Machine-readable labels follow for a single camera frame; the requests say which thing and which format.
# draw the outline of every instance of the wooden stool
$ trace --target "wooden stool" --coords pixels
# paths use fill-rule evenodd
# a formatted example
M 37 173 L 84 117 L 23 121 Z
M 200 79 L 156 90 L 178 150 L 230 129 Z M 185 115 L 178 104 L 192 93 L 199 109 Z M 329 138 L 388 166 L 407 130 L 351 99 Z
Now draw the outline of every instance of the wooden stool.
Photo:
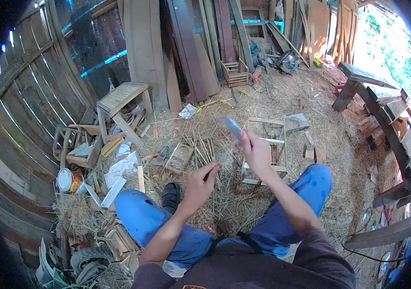
M 141 93 L 146 113 L 152 114 L 153 109 L 151 105 L 151 98 L 148 92 L 148 85 L 145 83 L 122 83 L 96 103 L 96 108 L 98 110 L 99 128 L 101 130 L 101 137 L 104 144 L 107 143 L 107 129 L 104 113 L 107 113 L 117 124 L 117 126 L 119 126 L 120 129 L 125 133 L 130 141 L 132 141 L 137 147 L 142 147 L 144 145 L 143 141 L 125 122 L 125 120 L 121 116 L 121 113 L 119 113 L 122 107 L 126 106 L 127 103 L 132 101 Z

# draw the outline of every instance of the paint can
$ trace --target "paint can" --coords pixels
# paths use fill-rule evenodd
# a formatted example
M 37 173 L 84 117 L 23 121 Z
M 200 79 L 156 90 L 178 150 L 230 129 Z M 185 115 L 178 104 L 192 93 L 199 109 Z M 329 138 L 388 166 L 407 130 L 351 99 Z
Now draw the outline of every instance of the paint can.
M 83 182 L 83 176 L 68 168 L 63 168 L 58 173 L 57 181 L 60 190 L 75 193 Z

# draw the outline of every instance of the dark shirt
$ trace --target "dark shirt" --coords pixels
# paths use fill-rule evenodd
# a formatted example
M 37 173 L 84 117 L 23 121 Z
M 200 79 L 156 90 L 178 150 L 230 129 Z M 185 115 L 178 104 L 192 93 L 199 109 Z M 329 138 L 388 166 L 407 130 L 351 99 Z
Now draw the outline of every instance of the dark shirt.
M 141 266 L 133 289 L 354 288 L 355 272 L 321 230 L 311 230 L 294 262 L 254 254 L 251 247 L 228 243 L 204 257 L 178 281 L 155 263 Z

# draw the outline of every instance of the black shoe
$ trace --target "black shoe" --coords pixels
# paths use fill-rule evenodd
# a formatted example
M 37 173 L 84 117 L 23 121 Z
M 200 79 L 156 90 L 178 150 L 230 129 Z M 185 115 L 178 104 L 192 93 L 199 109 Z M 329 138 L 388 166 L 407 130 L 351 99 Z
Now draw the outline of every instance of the black shoe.
M 168 183 L 162 191 L 162 207 L 170 214 L 174 214 L 179 204 L 179 185 Z

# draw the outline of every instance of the blue pants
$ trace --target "blue pants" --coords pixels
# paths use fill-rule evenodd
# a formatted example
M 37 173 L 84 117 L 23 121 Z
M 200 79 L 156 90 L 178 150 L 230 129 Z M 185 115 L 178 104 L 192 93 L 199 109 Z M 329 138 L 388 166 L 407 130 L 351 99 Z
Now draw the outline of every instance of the blue pants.
M 290 187 L 319 217 L 333 188 L 331 171 L 325 165 L 310 165 Z M 146 247 L 157 231 L 172 217 L 172 214 L 163 210 L 146 194 L 133 189 L 120 192 L 115 200 L 115 206 L 117 216 L 142 247 Z M 279 202 L 255 225 L 249 237 L 260 246 L 264 254 L 276 257 L 285 256 L 289 251 L 289 245 L 301 240 Z M 204 257 L 215 239 L 215 236 L 185 225 L 167 260 L 180 268 L 189 269 Z M 239 239 L 227 238 L 220 241 L 217 246 L 230 242 L 247 245 Z

